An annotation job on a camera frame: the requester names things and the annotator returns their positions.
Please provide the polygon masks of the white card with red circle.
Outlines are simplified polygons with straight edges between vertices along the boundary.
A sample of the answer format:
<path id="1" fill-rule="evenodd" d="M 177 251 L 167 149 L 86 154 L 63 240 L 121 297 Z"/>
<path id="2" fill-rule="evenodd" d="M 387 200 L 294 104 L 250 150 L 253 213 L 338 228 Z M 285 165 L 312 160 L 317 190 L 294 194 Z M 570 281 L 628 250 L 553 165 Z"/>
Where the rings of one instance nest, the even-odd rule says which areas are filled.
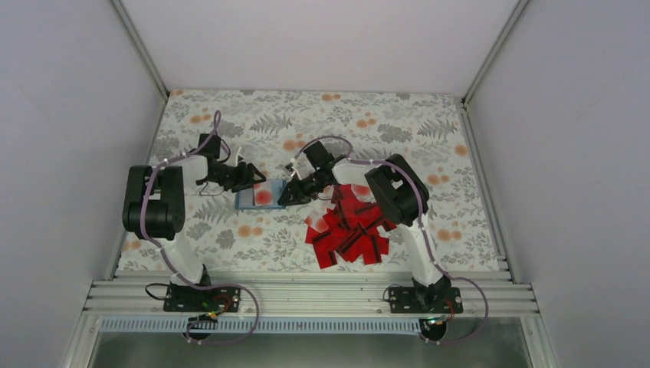
<path id="1" fill-rule="evenodd" d="M 269 182 L 257 184 L 253 188 L 253 203 L 258 207 L 266 207 L 274 203 L 273 189 Z"/>

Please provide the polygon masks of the teal card holder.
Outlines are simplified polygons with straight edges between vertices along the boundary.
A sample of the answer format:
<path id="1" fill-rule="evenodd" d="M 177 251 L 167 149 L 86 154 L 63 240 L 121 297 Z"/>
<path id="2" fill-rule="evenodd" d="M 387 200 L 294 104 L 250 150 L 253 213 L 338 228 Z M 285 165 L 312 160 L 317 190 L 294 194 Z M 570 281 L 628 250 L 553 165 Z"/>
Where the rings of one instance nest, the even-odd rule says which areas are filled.
<path id="1" fill-rule="evenodd" d="M 280 205 L 278 200 L 285 186 L 284 179 L 267 179 L 262 183 L 254 184 L 250 189 L 236 194 L 235 208 L 237 210 L 284 209 L 285 206 Z"/>

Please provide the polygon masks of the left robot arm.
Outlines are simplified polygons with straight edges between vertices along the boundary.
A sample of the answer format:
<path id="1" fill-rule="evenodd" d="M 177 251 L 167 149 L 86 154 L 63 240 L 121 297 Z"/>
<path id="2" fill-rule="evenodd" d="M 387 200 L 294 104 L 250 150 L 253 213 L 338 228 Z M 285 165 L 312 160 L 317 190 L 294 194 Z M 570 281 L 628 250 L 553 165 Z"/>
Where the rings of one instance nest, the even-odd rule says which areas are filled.
<path id="1" fill-rule="evenodd" d="M 171 283 L 186 286 L 182 299 L 196 311 L 213 300 L 205 265 L 183 233 L 185 189 L 216 183 L 225 191 L 240 192 L 266 181 L 253 164 L 231 166 L 220 160 L 222 140 L 214 133 L 199 136 L 199 146 L 165 159 L 158 166 L 131 166 L 126 181 L 122 223 L 127 232 L 152 243 L 172 272 Z"/>

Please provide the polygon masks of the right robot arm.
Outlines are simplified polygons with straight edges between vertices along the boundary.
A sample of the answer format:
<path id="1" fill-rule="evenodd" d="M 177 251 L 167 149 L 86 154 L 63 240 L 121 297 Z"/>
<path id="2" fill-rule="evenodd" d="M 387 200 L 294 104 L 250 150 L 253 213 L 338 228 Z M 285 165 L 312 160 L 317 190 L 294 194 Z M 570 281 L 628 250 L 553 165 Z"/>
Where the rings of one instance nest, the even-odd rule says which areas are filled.
<path id="1" fill-rule="evenodd" d="M 443 305 L 451 290 L 451 277 L 436 259 L 433 237 L 428 229 L 429 193 L 412 167 L 399 154 L 386 159 L 335 157 L 320 142 L 310 141 L 299 153 L 305 153 L 314 171 L 299 178 L 295 156 L 286 169 L 292 179 L 281 193 L 279 205 L 302 205 L 317 198 L 328 186 L 360 185 L 369 187 L 382 215 L 404 238 L 409 253 L 413 290 L 417 306 L 433 312 Z"/>

